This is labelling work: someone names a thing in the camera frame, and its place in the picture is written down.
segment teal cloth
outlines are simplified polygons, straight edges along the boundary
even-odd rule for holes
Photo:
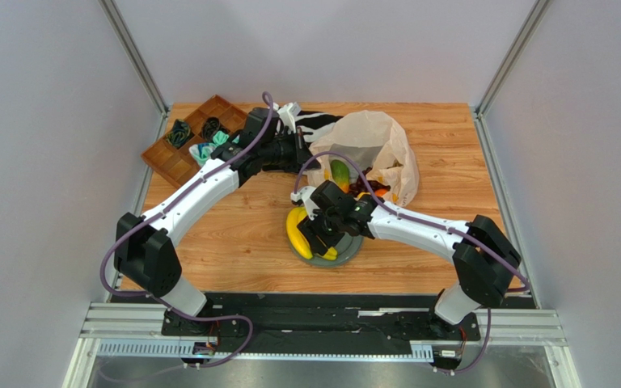
[[[210,155],[213,153],[213,151],[222,144],[226,143],[227,140],[229,140],[229,135],[222,131],[218,131],[217,133],[215,133],[215,136],[213,136],[212,143],[191,145],[191,147],[188,148],[188,152],[194,159],[196,159],[196,163],[198,163],[198,166],[203,167],[205,162],[210,159]]]

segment gray floor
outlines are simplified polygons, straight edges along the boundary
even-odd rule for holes
[[[475,357],[470,346],[463,365]],[[180,362],[175,359],[115,357],[98,359],[114,378],[142,377]],[[503,387],[550,388],[551,375],[541,347],[489,348],[475,369],[455,377],[433,373],[429,365],[386,362],[231,361],[213,369],[180,369],[132,384],[95,375],[89,387],[332,388],[332,387]]]

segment gray plate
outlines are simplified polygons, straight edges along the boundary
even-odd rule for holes
[[[363,236],[351,237],[348,234],[344,234],[344,237],[337,243],[335,249],[337,249],[337,260],[325,260],[322,257],[315,255],[311,259],[306,259],[299,255],[294,249],[294,246],[289,242],[291,251],[304,263],[314,265],[316,267],[339,267],[347,261],[353,259],[353,257],[359,252],[363,245]]]

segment black and white striped fabric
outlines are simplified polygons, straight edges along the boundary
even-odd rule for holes
[[[295,117],[296,126],[303,131],[303,139],[310,144],[325,133],[332,131],[335,123],[343,116],[334,116],[325,112],[300,111]],[[282,131],[282,123],[277,124],[277,133]]]

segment gray wall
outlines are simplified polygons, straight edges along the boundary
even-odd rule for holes
[[[61,384],[157,127],[96,0],[0,2],[0,387]]]
[[[118,0],[168,103],[478,103],[534,0]]]
[[[621,386],[621,2],[555,0],[488,125],[583,386]]]

